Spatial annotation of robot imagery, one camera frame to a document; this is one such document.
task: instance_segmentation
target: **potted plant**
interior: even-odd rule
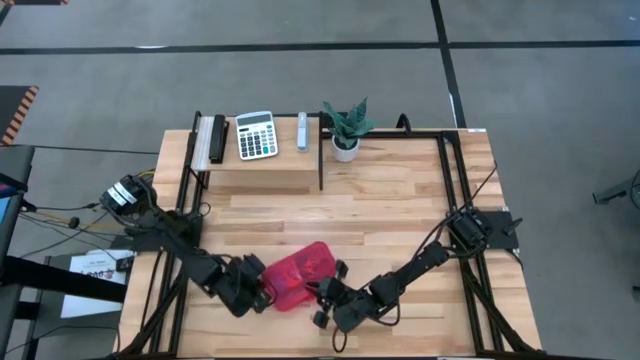
[[[360,148],[360,138],[373,129],[373,120],[367,119],[367,98],[358,105],[354,105],[346,117],[333,110],[331,104],[324,102],[333,124],[329,128],[333,137],[333,156],[340,162],[350,162],[356,158]]]

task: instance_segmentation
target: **green succulent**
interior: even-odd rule
[[[336,145],[349,150],[356,145],[356,141],[373,129],[373,120],[367,119],[367,98],[358,105],[354,105],[347,117],[338,114],[331,104],[324,102],[324,109],[333,120],[333,126],[329,128],[331,134],[336,137]]]

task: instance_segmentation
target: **wooden platform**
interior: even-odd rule
[[[488,136],[461,130],[460,137],[471,190],[475,191],[494,166]],[[168,209],[175,204],[181,169],[180,163],[167,159],[184,154],[185,148],[186,143],[165,142],[158,160],[154,187],[159,203]],[[324,241],[336,258],[349,265],[346,282],[354,287],[405,264],[447,208],[435,140],[366,139],[356,161],[347,164],[333,160],[331,148],[325,141],[323,192],[310,188],[306,194],[250,195],[210,188],[203,195],[212,211],[206,217],[201,247],[234,255],[253,252],[271,264],[306,244]],[[451,148],[448,155],[454,165]],[[497,173],[475,204],[485,209],[505,205]],[[520,266],[504,251],[488,250],[486,257],[497,306],[525,341],[539,347]],[[154,259],[155,254],[136,259],[120,326],[124,344],[139,330]],[[456,261],[447,262],[411,284],[401,304],[399,325],[389,328],[366,321],[349,334],[347,348],[340,355],[473,354]],[[485,347],[490,348],[485,313],[480,304],[478,307]],[[238,319],[218,299],[209,299],[190,284],[178,355],[336,356],[331,347],[333,324],[330,322],[327,330],[316,328],[311,322],[316,309],[317,305],[309,303],[286,313],[270,308],[261,315],[250,312]],[[394,317],[392,312],[386,320]],[[173,317],[168,319],[165,325],[170,325]],[[166,349],[166,329],[162,344]]]

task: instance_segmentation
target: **floor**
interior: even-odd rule
[[[36,152],[30,181],[41,206],[91,202],[153,167],[163,131],[186,128],[195,110],[311,112],[367,96],[379,127],[404,112],[414,127],[486,128],[506,201],[524,218],[544,348],[635,359],[638,213],[628,199],[595,206],[591,193],[640,165],[638,39],[633,0],[71,0],[10,10],[0,82],[40,88],[17,143],[49,147]],[[336,42],[351,45],[224,46]],[[10,251],[57,238],[20,221]],[[69,242],[32,259],[89,249]],[[16,324],[10,347],[24,329]],[[39,358],[100,356],[112,341],[100,331],[55,336]]]

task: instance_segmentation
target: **black stapler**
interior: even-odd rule
[[[229,132],[229,122],[224,115],[216,115],[211,131],[211,145],[209,147],[209,161],[212,164],[222,163],[224,158],[224,148],[227,143],[227,133]]]

